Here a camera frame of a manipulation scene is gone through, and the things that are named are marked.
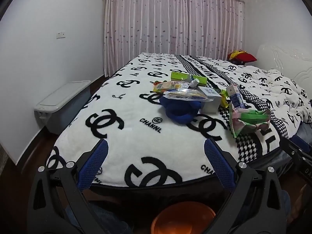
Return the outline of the red yellow pillow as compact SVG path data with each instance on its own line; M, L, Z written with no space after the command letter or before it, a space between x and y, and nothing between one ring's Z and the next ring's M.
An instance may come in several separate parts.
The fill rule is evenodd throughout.
M256 57L243 50L235 50L228 54L227 60L235 65L245 65L257 61Z

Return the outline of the pink patterned curtain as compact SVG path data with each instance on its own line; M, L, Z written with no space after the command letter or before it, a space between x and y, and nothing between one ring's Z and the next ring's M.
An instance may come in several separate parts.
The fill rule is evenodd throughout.
M106 0L104 74L143 52L226 59L243 47L244 0Z

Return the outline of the blue white cookie wrapper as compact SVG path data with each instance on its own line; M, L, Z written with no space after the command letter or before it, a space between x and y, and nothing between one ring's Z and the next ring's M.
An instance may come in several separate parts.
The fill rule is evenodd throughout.
M242 96L239 92L237 85L231 84L226 87L227 94L231 100L232 105L235 108L245 109L245 104L243 103Z

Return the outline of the clear plastic snack bag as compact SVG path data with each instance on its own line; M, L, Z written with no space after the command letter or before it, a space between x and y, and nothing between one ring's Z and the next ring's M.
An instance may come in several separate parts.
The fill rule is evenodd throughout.
M206 96L199 90L196 89L178 89L165 91L163 96L167 99L172 100L183 100L183 101L199 101L206 100Z

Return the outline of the green yellow snack wrapper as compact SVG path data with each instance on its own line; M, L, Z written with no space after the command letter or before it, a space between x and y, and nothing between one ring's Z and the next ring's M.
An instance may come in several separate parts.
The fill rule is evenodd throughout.
M223 108L229 108L230 104L227 101L229 99L229 95L226 90L220 90L219 95L221 96L220 106Z

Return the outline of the orange plastic trash bin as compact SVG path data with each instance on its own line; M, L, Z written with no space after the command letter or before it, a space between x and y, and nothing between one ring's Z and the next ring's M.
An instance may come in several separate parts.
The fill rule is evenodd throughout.
M213 222L215 212L199 202L180 202L159 213L151 224L150 233L199 234Z

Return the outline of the small white bottle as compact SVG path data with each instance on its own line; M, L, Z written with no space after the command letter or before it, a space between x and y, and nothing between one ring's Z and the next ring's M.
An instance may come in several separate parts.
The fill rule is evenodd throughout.
M198 84L199 84L199 80L196 78L196 79L191 81L191 83L189 84L189 88L194 89L198 86Z

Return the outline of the white black logo blanket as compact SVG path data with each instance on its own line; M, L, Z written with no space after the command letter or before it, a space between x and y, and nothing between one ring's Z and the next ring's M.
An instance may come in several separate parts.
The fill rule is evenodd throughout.
M266 131L234 137L229 111L198 113L186 125L172 121L153 83L172 72L206 77L208 87L235 84L247 108L271 111ZM213 173L204 142L214 139L237 161L248 163L276 152L281 137L311 122L306 91L274 69L234 65L207 57L142 53L108 79L57 139L48 168L61 168L104 139L108 154L94 179L107 186L144 188L179 184Z

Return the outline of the blue cloth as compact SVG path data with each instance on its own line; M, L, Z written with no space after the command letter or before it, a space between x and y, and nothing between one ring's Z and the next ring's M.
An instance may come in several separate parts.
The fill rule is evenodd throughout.
M182 125L191 123L201 108L199 101L184 101L161 97L159 102L164 107L167 117Z

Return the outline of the white wall socket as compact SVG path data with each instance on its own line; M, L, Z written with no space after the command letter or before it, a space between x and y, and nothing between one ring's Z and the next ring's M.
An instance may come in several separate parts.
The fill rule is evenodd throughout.
M65 31L61 31L56 34L56 39L64 39L65 37L66 37Z

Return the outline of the grey plastic storage box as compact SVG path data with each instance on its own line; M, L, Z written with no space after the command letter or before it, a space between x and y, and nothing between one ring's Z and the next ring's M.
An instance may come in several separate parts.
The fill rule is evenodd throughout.
M61 134L91 97L90 84L83 80L61 86L34 107L35 118L49 132Z

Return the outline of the white bed headboard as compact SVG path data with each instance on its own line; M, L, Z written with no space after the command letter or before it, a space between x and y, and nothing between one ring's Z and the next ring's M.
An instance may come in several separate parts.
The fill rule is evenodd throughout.
M287 45L262 44L256 58L256 67L276 69L305 90L311 91L311 54Z

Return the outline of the long green cardboard box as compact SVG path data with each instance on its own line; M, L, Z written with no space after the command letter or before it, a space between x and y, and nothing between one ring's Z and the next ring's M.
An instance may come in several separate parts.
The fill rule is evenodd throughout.
M186 81L186 82L191 82L195 79L198 79L199 85L202 86L207 85L207 78L199 75L186 74L182 72L172 72L170 78L172 81Z

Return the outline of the green pink wrapper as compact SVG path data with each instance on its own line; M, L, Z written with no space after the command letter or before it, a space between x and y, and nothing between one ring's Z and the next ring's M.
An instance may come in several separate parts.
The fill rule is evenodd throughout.
M230 104L230 129L237 138L239 135L255 133L257 130L266 131L270 127L271 111L235 108Z

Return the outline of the orange snack bag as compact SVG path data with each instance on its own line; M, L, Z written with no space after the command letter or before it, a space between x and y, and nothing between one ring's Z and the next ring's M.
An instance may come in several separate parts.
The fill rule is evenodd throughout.
M156 82L153 86L153 92L162 93L170 90L187 89L188 87L189 83L184 81Z

